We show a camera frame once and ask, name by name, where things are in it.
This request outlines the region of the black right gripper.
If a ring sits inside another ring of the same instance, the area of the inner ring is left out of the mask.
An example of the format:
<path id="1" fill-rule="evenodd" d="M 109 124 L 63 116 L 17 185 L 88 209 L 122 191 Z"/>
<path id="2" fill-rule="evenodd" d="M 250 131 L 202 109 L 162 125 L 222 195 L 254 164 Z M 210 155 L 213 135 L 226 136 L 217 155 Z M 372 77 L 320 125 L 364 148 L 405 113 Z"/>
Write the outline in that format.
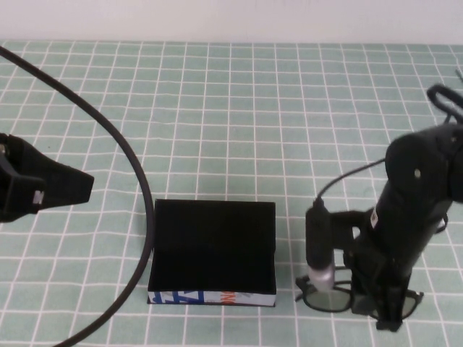
<path id="1" fill-rule="evenodd" d="M 445 213 L 389 216 L 370 210 L 354 239 L 356 248 L 346 253 L 346 266 L 352 271 L 352 312 L 378 315 L 377 330 L 397 332 L 424 296 L 409 288 L 412 268 L 445 227 Z"/>

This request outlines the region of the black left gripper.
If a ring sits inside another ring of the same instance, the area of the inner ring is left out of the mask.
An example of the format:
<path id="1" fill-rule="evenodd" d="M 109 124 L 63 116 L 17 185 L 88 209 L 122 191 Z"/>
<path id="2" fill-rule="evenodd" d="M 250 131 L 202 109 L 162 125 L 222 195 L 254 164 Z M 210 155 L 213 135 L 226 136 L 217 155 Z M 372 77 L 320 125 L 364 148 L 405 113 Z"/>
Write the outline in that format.
<path id="1" fill-rule="evenodd" d="M 33 177 L 14 179 L 10 184 L 10 163 L 19 174 Z M 1 222 L 86 203 L 93 183 L 90 174 L 52 160 L 22 138 L 1 133 Z"/>

